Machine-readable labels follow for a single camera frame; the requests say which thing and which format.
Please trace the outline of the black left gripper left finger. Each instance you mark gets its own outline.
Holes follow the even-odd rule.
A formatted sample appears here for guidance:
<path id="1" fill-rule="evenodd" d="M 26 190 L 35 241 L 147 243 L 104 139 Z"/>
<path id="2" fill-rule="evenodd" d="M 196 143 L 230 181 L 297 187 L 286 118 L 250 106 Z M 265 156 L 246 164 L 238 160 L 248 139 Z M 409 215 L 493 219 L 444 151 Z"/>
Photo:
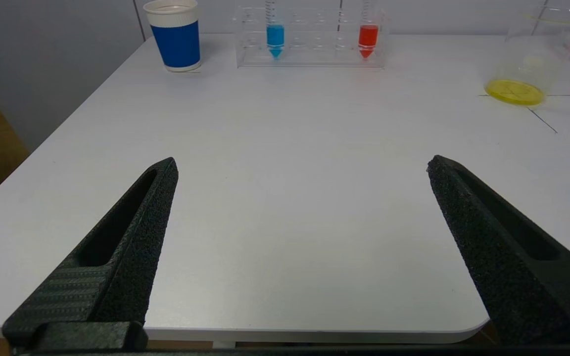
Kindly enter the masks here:
<path id="1" fill-rule="evenodd" d="M 55 322 L 145 321 L 179 180 L 174 158 L 151 165 L 2 326 L 27 343 Z"/>

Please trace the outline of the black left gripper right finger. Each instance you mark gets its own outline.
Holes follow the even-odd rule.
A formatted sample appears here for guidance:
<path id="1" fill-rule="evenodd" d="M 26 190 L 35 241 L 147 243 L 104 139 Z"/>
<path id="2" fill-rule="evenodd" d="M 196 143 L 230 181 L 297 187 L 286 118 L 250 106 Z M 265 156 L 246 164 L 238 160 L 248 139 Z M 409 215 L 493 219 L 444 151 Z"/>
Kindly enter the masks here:
<path id="1" fill-rule="evenodd" d="M 502 342 L 570 343 L 570 250 L 464 165 L 436 155 L 430 186 Z"/>

